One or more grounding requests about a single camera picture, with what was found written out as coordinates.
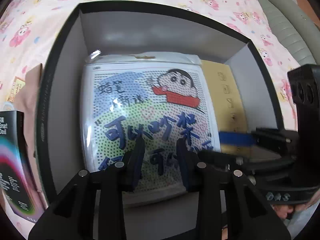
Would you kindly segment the person right hand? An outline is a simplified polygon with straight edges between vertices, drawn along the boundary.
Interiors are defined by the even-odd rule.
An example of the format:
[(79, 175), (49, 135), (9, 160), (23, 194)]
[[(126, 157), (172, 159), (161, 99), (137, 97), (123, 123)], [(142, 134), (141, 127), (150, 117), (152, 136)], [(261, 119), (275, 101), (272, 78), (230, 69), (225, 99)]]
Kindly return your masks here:
[(304, 227), (314, 213), (314, 207), (299, 209), (296, 206), (272, 204), (272, 209), (287, 227)]

